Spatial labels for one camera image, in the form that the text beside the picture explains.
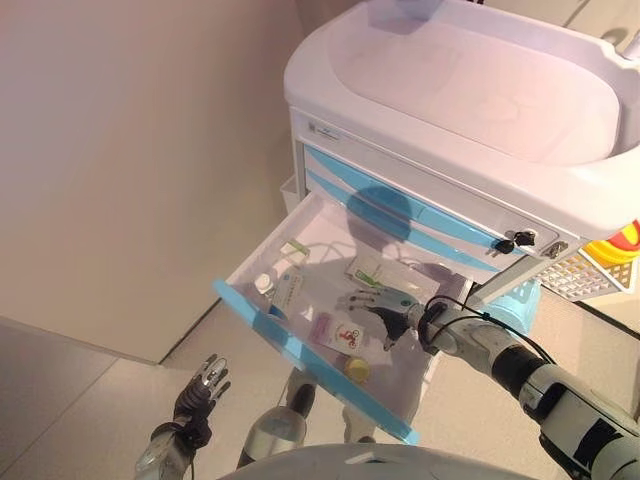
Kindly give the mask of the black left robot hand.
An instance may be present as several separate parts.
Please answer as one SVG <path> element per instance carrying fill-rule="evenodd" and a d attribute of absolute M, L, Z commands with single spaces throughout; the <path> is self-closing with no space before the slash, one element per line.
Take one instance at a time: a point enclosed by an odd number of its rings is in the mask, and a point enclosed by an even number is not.
<path fill-rule="evenodd" d="M 231 386 L 228 373 L 227 360 L 212 354 L 175 401 L 173 421 L 180 426 L 185 444 L 193 450 L 206 446 L 212 437 L 209 416 Z"/>

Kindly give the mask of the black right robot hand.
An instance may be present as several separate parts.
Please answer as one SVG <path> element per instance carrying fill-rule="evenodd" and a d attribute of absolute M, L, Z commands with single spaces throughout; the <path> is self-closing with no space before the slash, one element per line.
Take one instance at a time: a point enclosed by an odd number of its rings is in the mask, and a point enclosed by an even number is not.
<path fill-rule="evenodd" d="M 411 294 L 385 285 L 357 288 L 336 300 L 336 309 L 355 315 L 374 315 L 384 327 L 382 348 L 390 351 L 405 335 L 419 347 L 418 324 L 425 314 L 425 305 Z"/>

